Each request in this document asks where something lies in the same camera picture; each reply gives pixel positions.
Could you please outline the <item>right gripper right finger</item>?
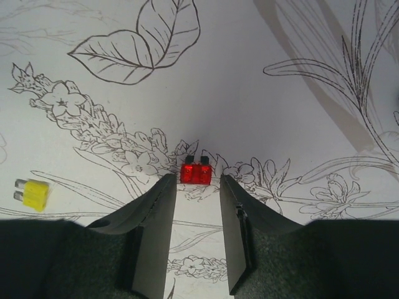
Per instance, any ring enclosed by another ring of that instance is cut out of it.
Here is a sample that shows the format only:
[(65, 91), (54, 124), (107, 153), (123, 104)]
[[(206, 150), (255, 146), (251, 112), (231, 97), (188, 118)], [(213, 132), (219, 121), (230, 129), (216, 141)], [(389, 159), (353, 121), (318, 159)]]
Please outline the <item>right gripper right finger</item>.
[(310, 296), (311, 226), (267, 207), (230, 175), (221, 176), (219, 197), (230, 295)]

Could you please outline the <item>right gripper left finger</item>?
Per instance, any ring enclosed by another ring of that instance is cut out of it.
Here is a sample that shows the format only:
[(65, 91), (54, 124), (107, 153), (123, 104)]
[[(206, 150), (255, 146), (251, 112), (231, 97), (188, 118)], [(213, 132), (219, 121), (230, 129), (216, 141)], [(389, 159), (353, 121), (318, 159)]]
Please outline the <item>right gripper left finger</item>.
[(175, 203), (176, 176), (166, 174), (144, 195), (89, 225), (125, 237), (118, 288), (139, 298), (164, 297)]

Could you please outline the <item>red blade fuse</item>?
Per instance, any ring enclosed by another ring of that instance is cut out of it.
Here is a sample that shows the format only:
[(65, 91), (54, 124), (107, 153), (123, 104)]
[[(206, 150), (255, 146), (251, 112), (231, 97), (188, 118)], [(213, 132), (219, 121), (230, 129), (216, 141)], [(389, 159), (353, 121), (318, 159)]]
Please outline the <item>red blade fuse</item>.
[(180, 169), (180, 183), (209, 186), (211, 184), (213, 169), (207, 156), (201, 156), (199, 163), (195, 157), (188, 155)]

